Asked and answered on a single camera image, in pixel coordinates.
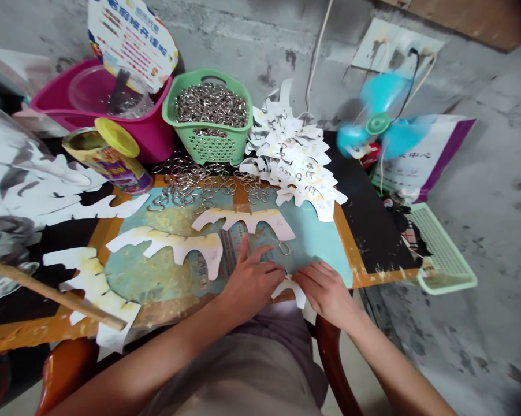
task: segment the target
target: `chair armrest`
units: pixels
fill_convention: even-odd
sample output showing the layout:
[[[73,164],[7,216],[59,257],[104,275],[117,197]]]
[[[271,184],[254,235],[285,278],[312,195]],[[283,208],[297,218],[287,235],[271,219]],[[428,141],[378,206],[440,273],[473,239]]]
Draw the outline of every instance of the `chair armrest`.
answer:
[[[340,358],[340,333],[327,320],[317,315],[317,344],[322,367],[328,378],[328,383],[336,397],[338,406],[344,416],[362,416],[360,409],[349,382],[343,371]]]
[[[99,356],[95,340],[62,341],[43,365],[43,391],[35,416],[44,416],[84,385],[93,375]]]

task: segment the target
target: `pink plastic basin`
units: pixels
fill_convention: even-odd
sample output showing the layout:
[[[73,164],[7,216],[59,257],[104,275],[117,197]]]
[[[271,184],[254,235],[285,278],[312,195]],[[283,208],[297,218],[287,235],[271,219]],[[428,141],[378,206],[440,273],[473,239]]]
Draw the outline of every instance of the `pink plastic basin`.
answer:
[[[124,127],[137,141],[140,150],[137,159],[141,163],[158,163],[168,159],[174,151],[176,133],[162,119],[162,102],[170,90],[172,77],[166,82],[154,108],[141,118],[120,118],[77,110],[68,98],[70,82],[80,72],[97,65],[101,63],[93,58],[62,72],[31,100],[31,108],[48,115],[69,131],[93,127],[97,117],[109,118]],[[114,89],[115,77],[113,76],[109,82],[112,82]]]

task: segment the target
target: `wooden stick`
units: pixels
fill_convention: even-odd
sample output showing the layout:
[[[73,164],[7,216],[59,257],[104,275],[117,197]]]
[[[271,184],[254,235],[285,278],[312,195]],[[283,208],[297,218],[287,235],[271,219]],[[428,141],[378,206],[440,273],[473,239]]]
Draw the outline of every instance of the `wooden stick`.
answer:
[[[33,277],[12,266],[0,264],[0,275],[14,280],[16,283],[45,296],[45,298],[54,300],[67,308],[81,312],[85,316],[90,317],[101,324],[105,324],[112,329],[121,331],[128,324],[126,321],[121,320],[120,318],[117,318],[93,305],[85,304],[81,299],[70,299],[65,296],[64,293],[41,283],[39,280],[35,280]]]

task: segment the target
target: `electrical outlet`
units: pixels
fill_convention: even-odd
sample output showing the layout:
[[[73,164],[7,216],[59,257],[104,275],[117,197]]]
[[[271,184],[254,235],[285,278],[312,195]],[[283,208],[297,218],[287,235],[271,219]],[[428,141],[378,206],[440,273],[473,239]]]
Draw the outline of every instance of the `electrical outlet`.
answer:
[[[386,45],[389,42],[389,52],[386,56]],[[380,20],[372,19],[357,53],[351,62],[352,66],[371,69],[373,71],[395,73],[405,78],[411,78],[416,67],[416,55],[408,55],[408,49],[415,47],[420,54],[420,67],[418,74],[423,74],[424,69],[431,61],[430,54],[438,53],[444,42],[429,38],[420,33],[410,31],[401,26]]]

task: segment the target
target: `cloth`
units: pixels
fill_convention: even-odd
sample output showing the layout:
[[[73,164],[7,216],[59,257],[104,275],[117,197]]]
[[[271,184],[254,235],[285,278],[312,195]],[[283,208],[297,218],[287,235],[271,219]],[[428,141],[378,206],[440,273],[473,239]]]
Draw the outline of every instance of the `cloth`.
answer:
[[[418,227],[409,219],[411,208],[396,202],[393,198],[389,197],[388,194],[382,197],[382,201],[397,230],[409,244],[409,249],[413,252],[412,256],[416,262],[416,267],[422,267],[423,257],[431,256],[432,253],[428,250],[426,242],[422,239],[422,234]]]
[[[34,223],[29,218],[0,217],[0,261],[14,265],[25,261],[25,246],[33,235]]]
[[[0,262],[12,266],[24,266],[24,271],[31,274],[31,271],[39,265],[26,263],[28,250],[25,246],[32,242],[34,242],[33,221],[29,218],[0,216]],[[20,287],[13,281],[3,282],[4,280],[0,276],[0,298]]]
[[[174,376],[141,416],[320,416],[328,382],[295,301],[268,305]]]

